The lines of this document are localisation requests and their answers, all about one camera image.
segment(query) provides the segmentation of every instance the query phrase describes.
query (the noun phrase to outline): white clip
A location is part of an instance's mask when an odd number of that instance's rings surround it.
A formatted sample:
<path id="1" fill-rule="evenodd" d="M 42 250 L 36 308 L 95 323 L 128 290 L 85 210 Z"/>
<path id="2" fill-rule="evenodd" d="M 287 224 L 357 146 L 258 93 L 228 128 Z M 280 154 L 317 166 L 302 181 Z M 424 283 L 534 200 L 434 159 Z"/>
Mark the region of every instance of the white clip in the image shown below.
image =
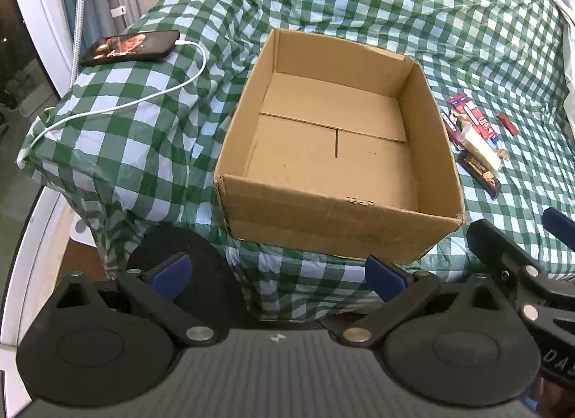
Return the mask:
<path id="1" fill-rule="evenodd" d="M 117 8 L 110 9 L 110 12 L 113 18 L 119 18 L 126 14 L 126 6 L 118 6 Z"/>

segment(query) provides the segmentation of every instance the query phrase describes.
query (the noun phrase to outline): open cardboard box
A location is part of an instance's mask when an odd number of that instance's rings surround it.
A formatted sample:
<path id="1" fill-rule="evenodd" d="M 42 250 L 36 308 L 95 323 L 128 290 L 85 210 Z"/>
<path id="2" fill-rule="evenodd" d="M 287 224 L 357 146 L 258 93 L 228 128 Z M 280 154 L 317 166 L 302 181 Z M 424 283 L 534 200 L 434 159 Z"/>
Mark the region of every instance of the open cardboard box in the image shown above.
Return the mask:
<path id="1" fill-rule="evenodd" d="M 410 263 L 464 216 L 421 67 L 297 31 L 268 37 L 214 181 L 234 237 L 338 256 Z"/>

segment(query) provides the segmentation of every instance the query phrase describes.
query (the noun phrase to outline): green and white checkered fabric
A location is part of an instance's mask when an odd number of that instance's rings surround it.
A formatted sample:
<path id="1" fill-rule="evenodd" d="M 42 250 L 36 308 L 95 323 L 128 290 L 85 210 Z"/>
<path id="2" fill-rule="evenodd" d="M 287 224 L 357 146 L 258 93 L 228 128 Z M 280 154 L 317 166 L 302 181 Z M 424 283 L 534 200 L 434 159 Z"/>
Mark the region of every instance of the green and white checkered fabric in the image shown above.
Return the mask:
<path id="1" fill-rule="evenodd" d="M 60 190 L 87 221 L 106 269 L 160 221 L 185 226 L 225 254 L 250 309 L 265 319 L 304 320 L 368 308 L 376 296 L 360 262 L 274 248 L 225 231 L 212 175 L 246 78 L 273 27 L 336 35 L 415 57 L 438 103 L 473 97 L 511 154 L 496 201 L 462 169 L 467 218 L 488 218 L 556 276 L 574 271 L 570 251 L 541 227 L 548 206 L 575 218 L 573 155 L 562 134 L 566 96 L 563 19 L 551 0 L 160 0 L 129 32 L 178 29 L 209 53 L 185 89 L 113 114 L 68 122 L 38 142 L 27 170 Z M 201 61 L 191 46 L 162 63 L 84 69 L 25 143 L 65 116 L 126 103 L 176 86 Z M 521 133 L 496 120 L 504 111 Z M 412 269 L 473 270 L 465 228 Z"/>

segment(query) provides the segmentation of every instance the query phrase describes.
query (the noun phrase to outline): white logo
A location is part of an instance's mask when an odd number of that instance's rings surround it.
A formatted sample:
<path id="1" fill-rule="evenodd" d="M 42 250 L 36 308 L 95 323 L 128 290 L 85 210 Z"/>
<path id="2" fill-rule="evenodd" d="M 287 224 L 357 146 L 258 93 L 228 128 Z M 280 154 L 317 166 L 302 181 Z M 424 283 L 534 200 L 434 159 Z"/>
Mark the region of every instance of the white logo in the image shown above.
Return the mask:
<path id="1" fill-rule="evenodd" d="M 279 344 L 279 343 L 280 343 L 280 340 L 285 340 L 286 336 L 283 335 L 283 334 L 275 334 L 275 335 L 272 335 L 270 338 L 271 338 L 272 341 L 274 341 L 274 342 L 276 342 L 277 344 Z"/>

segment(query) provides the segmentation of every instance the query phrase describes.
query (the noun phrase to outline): white cord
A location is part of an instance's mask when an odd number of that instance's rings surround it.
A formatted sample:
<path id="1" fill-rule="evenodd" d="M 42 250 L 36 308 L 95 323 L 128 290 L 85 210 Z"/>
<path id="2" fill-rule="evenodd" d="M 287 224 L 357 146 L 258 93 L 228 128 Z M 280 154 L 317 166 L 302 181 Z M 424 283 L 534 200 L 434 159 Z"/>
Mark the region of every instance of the white cord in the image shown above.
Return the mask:
<path id="1" fill-rule="evenodd" d="M 76 1 L 76 21 L 74 23 L 74 42 L 72 44 L 72 73 L 70 75 L 70 88 L 78 77 L 78 63 L 80 62 L 80 47 L 82 45 L 82 25 L 84 21 L 84 0 Z"/>
<path id="2" fill-rule="evenodd" d="M 67 123 L 68 121 L 71 121 L 71 120 L 76 119 L 76 118 L 84 118 L 86 116 L 111 113 L 112 111 L 120 110 L 122 108 L 131 107 L 131 106 L 137 105 L 138 103 L 140 103 L 142 101 L 148 101 L 148 100 L 151 100 L 152 98 L 156 98 L 160 95 L 164 95 L 165 93 L 170 93 L 170 92 L 173 92 L 174 90 L 186 87 L 188 84 L 195 81 L 200 76 L 200 74 L 203 72 L 203 70 L 206 67 L 206 61 L 208 59 L 208 57 L 206 56 L 206 52 L 203 51 L 202 46 L 196 42 L 189 42 L 187 40 L 176 40 L 175 44 L 176 45 L 193 45 L 193 46 L 199 48 L 199 51 L 202 54 L 202 66 L 200 67 L 199 71 L 196 74 L 192 75 L 191 78 L 189 78 L 187 81 L 182 82 L 181 84 L 178 84 L 177 86 L 170 87 L 169 89 L 162 90 L 161 92 L 152 93 L 152 94 L 150 94 L 144 98 L 140 98 L 138 100 L 133 100 L 133 101 L 130 101 L 128 103 L 124 103 L 123 105 L 117 105 L 115 107 L 110 107 L 108 109 L 98 110 L 98 111 L 86 111 L 84 113 L 78 113 L 76 115 L 71 115 L 71 116 L 68 116 L 64 119 L 59 120 L 57 123 L 54 123 L 52 126 L 47 127 L 40 134 L 38 134 L 38 136 L 36 136 L 36 138 L 32 141 L 32 143 L 28 147 L 26 147 L 25 149 L 21 149 L 20 152 L 18 152 L 18 158 L 16 158 L 16 163 L 18 164 L 19 168 L 21 168 L 21 169 L 24 168 L 24 160 L 26 160 L 28 158 L 28 155 L 30 155 L 30 151 L 36 145 L 36 143 L 40 139 L 42 139 L 42 137 L 44 137 L 50 131 L 54 131 L 54 129 L 58 129 L 60 126 Z"/>

